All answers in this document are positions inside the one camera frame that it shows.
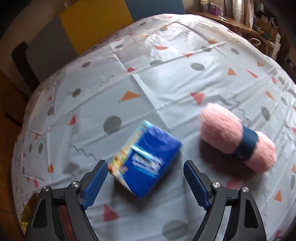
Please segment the blue tissue pack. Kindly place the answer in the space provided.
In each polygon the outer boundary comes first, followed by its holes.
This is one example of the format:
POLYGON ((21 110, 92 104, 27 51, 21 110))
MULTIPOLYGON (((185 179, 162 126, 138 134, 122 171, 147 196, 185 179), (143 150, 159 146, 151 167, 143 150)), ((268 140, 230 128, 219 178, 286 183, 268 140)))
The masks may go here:
POLYGON ((113 177, 136 198, 148 195, 179 154, 182 143, 144 120, 109 163, 113 177))

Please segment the pink towel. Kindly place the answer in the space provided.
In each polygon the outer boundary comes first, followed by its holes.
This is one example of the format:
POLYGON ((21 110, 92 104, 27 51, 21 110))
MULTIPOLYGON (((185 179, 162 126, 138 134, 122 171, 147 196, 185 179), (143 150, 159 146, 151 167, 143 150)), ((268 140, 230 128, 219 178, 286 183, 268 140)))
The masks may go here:
POLYGON ((275 144, 264 133, 242 124, 231 111, 217 103, 202 110, 201 139, 224 154, 235 155, 257 174, 276 163, 275 144))

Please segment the red gold storage box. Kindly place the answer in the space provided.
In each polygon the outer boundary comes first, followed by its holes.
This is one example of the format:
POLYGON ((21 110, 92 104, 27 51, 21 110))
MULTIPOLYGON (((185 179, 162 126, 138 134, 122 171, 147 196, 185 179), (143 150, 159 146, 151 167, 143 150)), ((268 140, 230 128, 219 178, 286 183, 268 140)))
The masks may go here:
POLYGON ((28 200, 27 204, 23 208, 23 213, 21 216, 21 225, 22 225, 24 232, 27 229, 28 223, 30 221, 31 213, 35 207, 36 202, 37 202, 38 195, 39 194, 37 194, 37 193, 33 193, 33 195, 28 200))

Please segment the brown wooden wardrobe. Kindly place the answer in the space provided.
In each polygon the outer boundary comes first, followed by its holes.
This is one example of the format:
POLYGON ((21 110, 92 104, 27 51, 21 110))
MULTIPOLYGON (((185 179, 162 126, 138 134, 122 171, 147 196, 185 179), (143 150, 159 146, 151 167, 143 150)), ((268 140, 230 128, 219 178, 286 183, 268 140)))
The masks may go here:
POLYGON ((11 161, 28 103, 20 90, 1 73, 1 240, 23 240, 11 184, 11 161))

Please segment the patterned grey bed sheet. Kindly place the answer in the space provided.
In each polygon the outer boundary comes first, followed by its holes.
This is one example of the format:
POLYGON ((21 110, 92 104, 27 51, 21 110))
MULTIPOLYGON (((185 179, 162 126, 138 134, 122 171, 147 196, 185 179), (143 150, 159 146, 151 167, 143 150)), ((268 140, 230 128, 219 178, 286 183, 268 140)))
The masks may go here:
POLYGON ((100 240, 191 240, 205 211, 183 175, 187 160, 227 188, 247 186, 267 239, 284 239, 295 218, 295 84, 246 39, 195 15, 139 20, 38 86, 14 147, 17 217, 43 186, 66 187, 110 162, 143 120, 179 139, 180 156, 142 200, 107 176, 87 210, 100 240), (275 166, 256 175, 203 142, 209 102, 269 137, 275 166))

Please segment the grey yellow blue headboard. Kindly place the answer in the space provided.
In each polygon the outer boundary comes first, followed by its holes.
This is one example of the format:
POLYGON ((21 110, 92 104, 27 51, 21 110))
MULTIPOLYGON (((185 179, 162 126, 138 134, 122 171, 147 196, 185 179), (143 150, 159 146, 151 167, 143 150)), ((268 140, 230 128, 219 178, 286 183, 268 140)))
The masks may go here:
POLYGON ((182 1, 77 1, 11 56, 30 90, 106 36, 159 14, 185 14, 182 1))

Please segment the wooden side table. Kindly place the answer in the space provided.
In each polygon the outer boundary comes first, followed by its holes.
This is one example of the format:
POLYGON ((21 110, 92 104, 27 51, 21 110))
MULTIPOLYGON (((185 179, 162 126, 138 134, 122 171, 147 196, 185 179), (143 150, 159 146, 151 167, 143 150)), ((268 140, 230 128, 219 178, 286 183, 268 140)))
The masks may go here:
POLYGON ((224 18, 223 16, 212 15, 211 13, 208 13, 208 12, 186 11, 186 13, 191 15, 203 16, 210 20, 216 21, 217 23, 225 25, 233 32, 240 32, 240 33, 250 34, 253 36, 259 36, 259 33, 257 31, 253 30, 251 27, 248 27, 247 25, 240 23, 232 18, 228 18, 228 17, 224 18))

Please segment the purple box on table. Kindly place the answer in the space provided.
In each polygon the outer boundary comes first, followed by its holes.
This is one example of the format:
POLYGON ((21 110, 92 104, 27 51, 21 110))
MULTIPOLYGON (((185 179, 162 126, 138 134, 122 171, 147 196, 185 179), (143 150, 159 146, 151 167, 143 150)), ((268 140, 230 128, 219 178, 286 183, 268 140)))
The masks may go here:
POLYGON ((223 15, 223 8, 219 5, 208 3, 208 12, 212 15, 222 16, 223 15))

